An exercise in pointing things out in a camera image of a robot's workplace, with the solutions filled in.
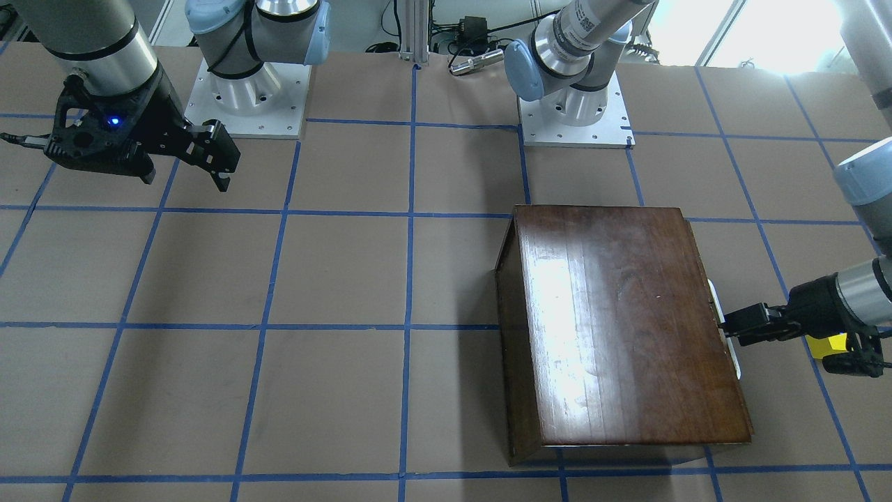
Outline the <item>yellow block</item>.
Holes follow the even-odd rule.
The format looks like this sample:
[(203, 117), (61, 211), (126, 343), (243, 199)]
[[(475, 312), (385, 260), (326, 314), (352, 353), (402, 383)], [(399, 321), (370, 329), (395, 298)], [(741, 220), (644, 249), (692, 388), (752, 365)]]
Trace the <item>yellow block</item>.
[(828, 356), (847, 353), (847, 333), (838, 333), (825, 339), (815, 339), (806, 335), (805, 340), (811, 356), (818, 361)]

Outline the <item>light wooden drawer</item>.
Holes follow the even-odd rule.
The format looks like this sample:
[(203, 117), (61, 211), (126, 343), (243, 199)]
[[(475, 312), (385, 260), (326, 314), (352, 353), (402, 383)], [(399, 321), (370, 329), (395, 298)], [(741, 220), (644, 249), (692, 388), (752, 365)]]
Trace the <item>light wooden drawer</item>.
[(736, 354), (736, 350), (735, 350), (733, 341), (729, 337), (727, 337), (727, 333), (723, 327), (724, 322), (725, 322), (725, 317), (724, 317), (723, 308), (722, 308), (722, 305), (721, 305), (721, 302), (720, 302), (720, 299), (718, 296), (718, 292), (716, 290), (716, 286), (714, 286), (714, 283), (708, 278), (707, 278), (707, 285), (709, 287), (709, 293), (711, 296), (710, 305), (711, 305), (711, 308), (714, 313), (714, 318), (716, 318), (716, 324), (718, 327), (718, 333), (719, 333), (720, 339), (723, 340), (724, 344), (727, 347), (728, 353), (730, 354), (730, 359), (732, 359), (732, 364), (734, 366), (736, 378), (738, 379), (738, 381), (740, 381), (740, 379), (742, 378), (742, 371), (740, 368), (739, 359)]

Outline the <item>dark wooden drawer cabinet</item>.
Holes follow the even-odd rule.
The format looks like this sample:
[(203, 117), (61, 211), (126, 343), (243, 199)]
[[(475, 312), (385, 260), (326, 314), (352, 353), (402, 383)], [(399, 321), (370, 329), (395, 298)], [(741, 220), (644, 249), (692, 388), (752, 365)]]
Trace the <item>dark wooden drawer cabinet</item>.
[(509, 463), (673, 465), (754, 427), (678, 208), (519, 204), (495, 266)]

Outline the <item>black power supply box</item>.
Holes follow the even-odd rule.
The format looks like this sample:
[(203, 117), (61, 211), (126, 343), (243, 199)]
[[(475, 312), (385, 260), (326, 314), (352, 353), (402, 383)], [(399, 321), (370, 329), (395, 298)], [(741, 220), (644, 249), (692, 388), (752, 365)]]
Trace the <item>black power supply box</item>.
[(488, 20), (480, 16), (465, 16), (456, 23), (456, 44), (459, 48), (485, 47), (489, 35)]

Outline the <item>silver cylindrical connector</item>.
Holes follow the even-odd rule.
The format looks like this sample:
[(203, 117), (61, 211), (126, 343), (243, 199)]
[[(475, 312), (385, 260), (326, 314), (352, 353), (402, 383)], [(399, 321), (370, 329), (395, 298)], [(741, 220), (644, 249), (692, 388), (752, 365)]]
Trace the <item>silver cylindrical connector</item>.
[(461, 63), (451, 63), (448, 71), (452, 76), (466, 76), (484, 69), (487, 66), (494, 66), (495, 63), (503, 61), (505, 53), (503, 49), (494, 49), (480, 55), (475, 55)]

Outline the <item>aluminium frame post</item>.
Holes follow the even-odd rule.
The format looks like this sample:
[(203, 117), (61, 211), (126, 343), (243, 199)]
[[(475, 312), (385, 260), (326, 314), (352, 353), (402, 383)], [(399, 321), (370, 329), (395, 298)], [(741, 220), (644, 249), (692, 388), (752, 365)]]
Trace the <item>aluminium frame post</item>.
[(398, 19), (399, 58), (417, 69), (429, 61), (432, 1), (394, 1)]

